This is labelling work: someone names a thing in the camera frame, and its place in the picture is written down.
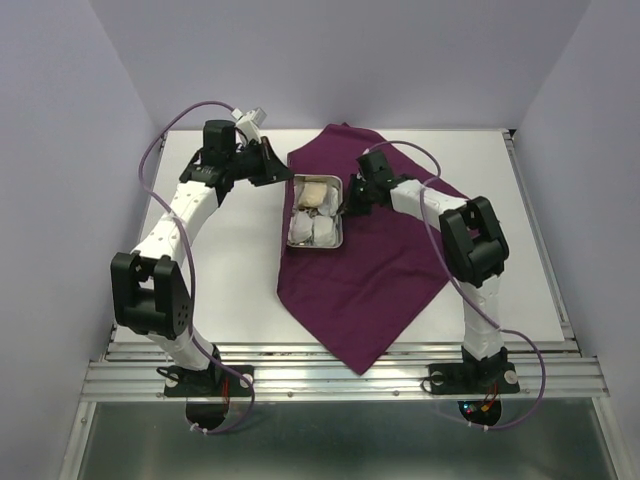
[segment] white cloth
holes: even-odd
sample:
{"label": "white cloth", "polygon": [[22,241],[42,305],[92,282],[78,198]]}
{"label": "white cloth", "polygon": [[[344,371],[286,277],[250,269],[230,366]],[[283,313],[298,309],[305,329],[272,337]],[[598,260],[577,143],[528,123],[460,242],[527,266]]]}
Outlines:
{"label": "white cloth", "polygon": [[307,212],[296,212],[289,224],[289,243],[302,243],[313,234],[313,220]]}
{"label": "white cloth", "polygon": [[324,196],[322,205],[318,207],[318,212],[326,217],[333,217],[338,213],[340,207],[340,194],[336,187],[329,187]]}
{"label": "white cloth", "polygon": [[333,218],[318,215],[313,219],[313,245],[316,247],[333,247],[337,234]]}

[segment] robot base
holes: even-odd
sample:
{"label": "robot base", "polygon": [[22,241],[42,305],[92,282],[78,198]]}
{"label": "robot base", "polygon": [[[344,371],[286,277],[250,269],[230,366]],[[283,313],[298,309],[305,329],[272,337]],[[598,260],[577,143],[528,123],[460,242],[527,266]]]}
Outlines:
{"label": "robot base", "polygon": [[[251,365],[234,365],[229,367],[253,381],[254,367]],[[196,398],[196,397],[223,397],[223,386],[226,380],[229,382],[228,396],[250,397],[251,391],[245,382],[234,375],[221,371],[212,364],[208,370],[195,372],[177,366],[158,369],[158,373],[167,381],[164,387],[164,396],[170,398]]]}
{"label": "robot base", "polygon": [[462,363],[434,363],[421,387],[432,395],[484,395],[494,385],[500,394],[520,392],[516,367],[507,349],[480,361],[462,349]]}
{"label": "robot base", "polygon": [[[504,364],[502,375],[494,381],[500,394],[520,392],[513,363]],[[429,365],[429,377],[422,382],[423,390],[432,395],[484,395],[492,384],[479,382],[474,370],[464,363],[434,363]]]}

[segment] food item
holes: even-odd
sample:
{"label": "food item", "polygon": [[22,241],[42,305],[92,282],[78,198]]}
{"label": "food item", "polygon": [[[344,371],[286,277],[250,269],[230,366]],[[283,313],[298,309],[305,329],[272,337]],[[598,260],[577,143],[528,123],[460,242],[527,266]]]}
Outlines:
{"label": "food item", "polygon": [[337,232],[331,217],[318,215],[313,219],[313,245],[316,247],[333,247],[336,244]]}
{"label": "food item", "polygon": [[298,199],[298,206],[306,208],[318,208],[322,205],[327,195],[327,184],[319,182],[306,182]]}
{"label": "food item", "polygon": [[313,234],[313,220],[307,212],[296,212],[289,225],[289,242],[302,243]]}
{"label": "food item", "polygon": [[329,187],[324,196],[322,205],[318,207],[318,213],[326,217],[333,217],[338,213],[340,207],[340,192],[335,187]]}

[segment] metal floor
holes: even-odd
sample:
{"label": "metal floor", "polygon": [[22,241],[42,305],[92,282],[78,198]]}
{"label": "metal floor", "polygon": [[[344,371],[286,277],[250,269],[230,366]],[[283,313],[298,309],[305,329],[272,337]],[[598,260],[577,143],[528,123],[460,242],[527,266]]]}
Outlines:
{"label": "metal floor", "polygon": [[[530,400],[507,400],[503,419]],[[444,418],[454,402],[258,404],[237,433],[189,431],[180,403],[101,403],[80,478],[615,479],[593,403],[545,400],[518,428]]]}

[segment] metal frame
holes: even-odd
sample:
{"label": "metal frame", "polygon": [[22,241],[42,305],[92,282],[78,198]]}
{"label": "metal frame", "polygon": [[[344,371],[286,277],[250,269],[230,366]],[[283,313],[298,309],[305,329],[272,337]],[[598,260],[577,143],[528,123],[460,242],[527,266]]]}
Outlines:
{"label": "metal frame", "polygon": [[96,412],[96,404],[94,402],[80,402],[76,417],[73,420],[71,436],[67,444],[67,450],[62,460],[62,469],[60,470],[60,480],[75,480],[80,475],[82,467],[82,459],[89,441],[91,433],[91,425],[93,424],[93,416]]}
{"label": "metal frame", "polygon": [[[622,479],[635,479],[631,459],[607,398],[609,391],[600,365],[597,359],[583,358],[580,353],[522,180],[513,140],[508,131],[502,133],[565,337],[562,342],[538,345],[548,370],[545,396],[593,398],[616,474]],[[452,400],[453,397],[434,397],[423,392],[420,382],[427,375],[426,365],[461,359],[460,344],[456,343],[396,343],[365,375],[357,376],[318,344],[229,343],[218,346],[225,363],[249,363],[256,367],[255,389],[259,402]],[[522,342],[507,343],[507,348],[522,386],[521,393],[514,398],[536,397],[540,386],[537,357]],[[87,370],[61,479],[75,479],[80,473],[98,402],[184,402],[184,399],[169,399],[163,395],[164,382],[155,369],[170,363],[171,359],[151,342],[118,343],[112,339],[100,361],[92,362]]]}

